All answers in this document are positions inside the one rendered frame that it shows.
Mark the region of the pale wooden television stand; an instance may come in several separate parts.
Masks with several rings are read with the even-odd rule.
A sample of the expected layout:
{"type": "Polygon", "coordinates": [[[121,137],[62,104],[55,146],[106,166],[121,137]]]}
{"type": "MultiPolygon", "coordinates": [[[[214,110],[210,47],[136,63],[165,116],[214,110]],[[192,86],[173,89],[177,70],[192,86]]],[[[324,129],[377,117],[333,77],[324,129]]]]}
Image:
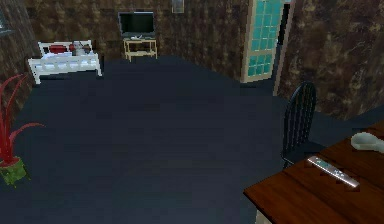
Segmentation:
{"type": "Polygon", "coordinates": [[[158,58],[155,38],[124,38],[124,56],[131,62],[133,57],[149,56],[158,58]]]}

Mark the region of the teal glass panel door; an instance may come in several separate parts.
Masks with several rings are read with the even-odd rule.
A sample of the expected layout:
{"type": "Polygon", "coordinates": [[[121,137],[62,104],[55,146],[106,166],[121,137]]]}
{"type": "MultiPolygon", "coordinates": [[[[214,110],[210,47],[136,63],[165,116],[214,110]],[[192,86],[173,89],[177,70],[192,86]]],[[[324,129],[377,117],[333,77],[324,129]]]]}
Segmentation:
{"type": "Polygon", "coordinates": [[[285,0],[249,0],[241,82],[272,77],[285,0]]]}

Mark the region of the black television set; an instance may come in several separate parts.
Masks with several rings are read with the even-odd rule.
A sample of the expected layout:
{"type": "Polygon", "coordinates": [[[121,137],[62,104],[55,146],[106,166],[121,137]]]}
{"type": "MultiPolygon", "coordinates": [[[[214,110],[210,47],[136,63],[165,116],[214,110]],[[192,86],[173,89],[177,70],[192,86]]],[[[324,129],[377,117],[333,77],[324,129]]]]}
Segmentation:
{"type": "Polygon", "coordinates": [[[118,21],[123,37],[155,36],[153,12],[119,12],[118,21]]]}

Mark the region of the black spindle-back chair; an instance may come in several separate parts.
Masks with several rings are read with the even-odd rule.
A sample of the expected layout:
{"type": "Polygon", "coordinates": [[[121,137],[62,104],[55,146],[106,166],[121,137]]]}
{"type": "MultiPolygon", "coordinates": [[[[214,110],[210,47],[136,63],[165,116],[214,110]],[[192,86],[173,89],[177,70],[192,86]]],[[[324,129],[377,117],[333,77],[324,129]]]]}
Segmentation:
{"type": "Polygon", "coordinates": [[[287,168],[325,146],[309,140],[317,102],[316,89],[312,82],[302,82],[291,95],[284,115],[284,133],[281,158],[287,168]]]}

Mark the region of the grey and red stuffed toy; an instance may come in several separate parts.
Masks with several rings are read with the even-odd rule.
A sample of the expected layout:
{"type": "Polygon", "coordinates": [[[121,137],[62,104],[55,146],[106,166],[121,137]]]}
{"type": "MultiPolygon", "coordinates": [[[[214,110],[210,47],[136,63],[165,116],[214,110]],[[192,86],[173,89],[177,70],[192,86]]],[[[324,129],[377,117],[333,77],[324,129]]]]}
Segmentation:
{"type": "Polygon", "coordinates": [[[88,44],[82,44],[80,41],[73,41],[69,45],[69,49],[72,52],[73,56],[89,54],[91,51],[91,48],[88,44]]]}

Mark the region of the white bed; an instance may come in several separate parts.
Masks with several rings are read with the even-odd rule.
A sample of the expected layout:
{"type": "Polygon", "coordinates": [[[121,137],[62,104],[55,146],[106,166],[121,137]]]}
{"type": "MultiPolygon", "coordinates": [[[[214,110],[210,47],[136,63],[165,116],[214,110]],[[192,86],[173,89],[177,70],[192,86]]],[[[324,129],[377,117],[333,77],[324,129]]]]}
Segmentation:
{"type": "Polygon", "coordinates": [[[92,41],[80,41],[82,44],[88,44],[91,48],[89,54],[81,56],[72,55],[72,52],[69,49],[69,45],[72,42],[38,43],[41,55],[28,59],[28,65],[37,85],[41,83],[41,76],[89,70],[95,70],[98,77],[103,76],[99,55],[93,51],[92,41]],[[67,51],[59,54],[51,53],[49,51],[51,45],[64,45],[67,47],[67,51]]]}

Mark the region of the silver remote control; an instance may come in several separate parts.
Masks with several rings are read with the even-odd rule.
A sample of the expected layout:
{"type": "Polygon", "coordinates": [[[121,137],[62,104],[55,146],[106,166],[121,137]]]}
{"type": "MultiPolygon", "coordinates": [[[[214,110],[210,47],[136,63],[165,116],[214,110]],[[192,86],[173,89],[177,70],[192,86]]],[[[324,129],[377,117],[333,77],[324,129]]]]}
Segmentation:
{"type": "Polygon", "coordinates": [[[357,180],[353,179],[351,176],[347,175],[332,164],[324,161],[323,159],[317,156],[311,156],[307,159],[307,161],[310,162],[312,165],[316,166],[317,168],[321,169],[325,173],[333,176],[337,180],[340,180],[353,188],[356,188],[360,185],[357,180]]]}

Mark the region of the brown wooden table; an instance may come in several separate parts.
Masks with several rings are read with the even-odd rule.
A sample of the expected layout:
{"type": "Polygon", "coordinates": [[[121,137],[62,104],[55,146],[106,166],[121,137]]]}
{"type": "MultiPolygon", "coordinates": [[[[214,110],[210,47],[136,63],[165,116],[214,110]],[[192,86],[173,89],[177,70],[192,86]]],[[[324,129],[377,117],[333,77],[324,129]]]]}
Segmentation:
{"type": "Polygon", "coordinates": [[[384,224],[384,153],[349,138],[318,156],[350,175],[355,188],[302,160],[244,190],[272,224],[384,224]]]}

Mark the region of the pale grey-green dish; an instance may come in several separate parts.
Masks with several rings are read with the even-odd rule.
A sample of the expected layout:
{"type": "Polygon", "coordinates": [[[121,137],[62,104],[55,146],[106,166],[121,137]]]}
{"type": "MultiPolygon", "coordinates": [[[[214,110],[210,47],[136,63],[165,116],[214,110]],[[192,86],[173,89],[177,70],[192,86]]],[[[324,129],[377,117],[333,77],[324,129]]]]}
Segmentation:
{"type": "Polygon", "coordinates": [[[384,140],[367,132],[353,135],[351,137],[351,145],[357,150],[370,150],[384,153],[384,140]]]}

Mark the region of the red house plant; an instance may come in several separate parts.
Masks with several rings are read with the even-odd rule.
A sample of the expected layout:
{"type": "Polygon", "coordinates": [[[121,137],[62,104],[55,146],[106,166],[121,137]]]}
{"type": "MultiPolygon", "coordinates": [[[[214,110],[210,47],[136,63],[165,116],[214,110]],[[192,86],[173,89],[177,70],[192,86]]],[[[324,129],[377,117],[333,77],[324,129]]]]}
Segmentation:
{"type": "Polygon", "coordinates": [[[18,161],[18,158],[14,156],[14,142],[16,137],[22,133],[25,129],[30,127],[43,127],[43,124],[32,122],[27,123],[18,128],[15,131],[11,130],[11,108],[12,104],[15,101],[16,93],[21,84],[26,79],[25,75],[15,75],[7,80],[5,80],[0,85],[0,167],[6,167],[13,165],[18,161]],[[2,105],[2,95],[5,90],[5,88],[8,86],[9,83],[12,81],[17,80],[16,86],[14,90],[12,91],[12,94],[6,103],[5,111],[1,110],[2,105]]]}

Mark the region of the green plant pot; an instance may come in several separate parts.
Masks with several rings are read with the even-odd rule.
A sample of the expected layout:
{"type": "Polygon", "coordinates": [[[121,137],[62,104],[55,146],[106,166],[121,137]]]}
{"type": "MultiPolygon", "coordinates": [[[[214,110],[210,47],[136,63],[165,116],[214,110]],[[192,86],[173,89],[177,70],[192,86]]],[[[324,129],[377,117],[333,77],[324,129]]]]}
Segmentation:
{"type": "Polygon", "coordinates": [[[14,186],[17,181],[27,176],[23,160],[17,157],[11,164],[0,162],[0,176],[6,185],[14,186]]]}

